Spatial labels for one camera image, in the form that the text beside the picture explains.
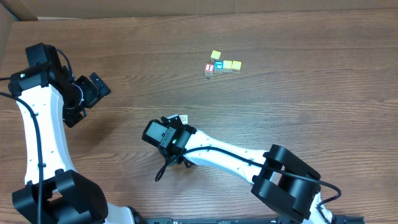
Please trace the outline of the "white M wooden block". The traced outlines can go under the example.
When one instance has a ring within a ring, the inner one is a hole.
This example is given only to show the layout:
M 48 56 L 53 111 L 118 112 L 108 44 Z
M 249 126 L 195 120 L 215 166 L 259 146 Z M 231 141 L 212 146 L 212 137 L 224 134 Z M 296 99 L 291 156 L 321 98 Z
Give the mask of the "white M wooden block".
M 187 114 L 181 114 L 179 117 L 180 117 L 182 124 L 188 124 L 188 115 Z

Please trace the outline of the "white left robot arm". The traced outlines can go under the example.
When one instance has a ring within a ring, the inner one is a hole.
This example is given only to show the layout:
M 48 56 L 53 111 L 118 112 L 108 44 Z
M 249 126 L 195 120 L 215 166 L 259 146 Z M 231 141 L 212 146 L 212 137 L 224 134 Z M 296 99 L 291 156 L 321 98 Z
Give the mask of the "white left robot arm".
M 80 122 L 109 87 L 95 73 L 75 78 L 52 45 L 35 44 L 25 53 L 29 66 L 9 83 L 27 147 L 25 186 L 12 194 L 15 209 L 31 223 L 138 223 L 133 208 L 109 203 L 98 184 L 76 171 L 65 137 L 65 127 Z

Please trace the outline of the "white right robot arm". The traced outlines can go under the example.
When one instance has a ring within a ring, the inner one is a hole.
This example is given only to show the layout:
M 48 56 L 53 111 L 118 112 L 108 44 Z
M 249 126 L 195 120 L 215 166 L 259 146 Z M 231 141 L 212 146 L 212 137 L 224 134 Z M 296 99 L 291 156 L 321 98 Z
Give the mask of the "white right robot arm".
M 165 159 L 156 181 L 174 164 L 210 166 L 245 180 L 253 195 L 292 222 L 333 221 L 320 196 L 320 174 L 282 146 L 274 144 L 268 151 L 234 146 L 182 123 L 178 115 L 151 120 L 142 140 Z

